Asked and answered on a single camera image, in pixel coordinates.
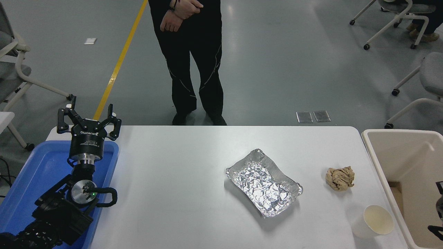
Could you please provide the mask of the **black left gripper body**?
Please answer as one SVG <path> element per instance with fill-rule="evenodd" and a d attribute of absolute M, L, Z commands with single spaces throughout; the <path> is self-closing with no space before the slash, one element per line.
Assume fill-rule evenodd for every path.
<path fill-rule="evenodd" d="M 94 161 L 100 161 L 104 155 L 104 130 L 95 129 L 100 125 L 97 120 L 82 121 L 84 124 L 73 121 L 69 159 L 80 160 L 84 154 L 89 154 L 94 156 Z"/>

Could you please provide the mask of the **standing person's left hand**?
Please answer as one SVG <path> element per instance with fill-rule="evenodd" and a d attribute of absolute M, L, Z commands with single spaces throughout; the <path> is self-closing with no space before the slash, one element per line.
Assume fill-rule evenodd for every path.
<path fill-rule="evenodd" d="M 183 23 L 183 19 L 177 16 L 171 10 L 168 10 L 164 15 L 162 22 L 160 24 L 160 30 L 162 32 L 169 31 L 175 33 L 179 30 Z"/>

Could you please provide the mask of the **standing person's right hand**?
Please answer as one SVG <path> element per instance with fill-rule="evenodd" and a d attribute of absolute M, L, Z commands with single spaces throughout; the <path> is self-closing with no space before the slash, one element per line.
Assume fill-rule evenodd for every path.
<path fill-rule="evenodd" d="M 199 13 L 204 5 L 197 0 L 171 0 L 170 7 L 176 16 L 181 19 L 188 19 L 190 16 Z"/>

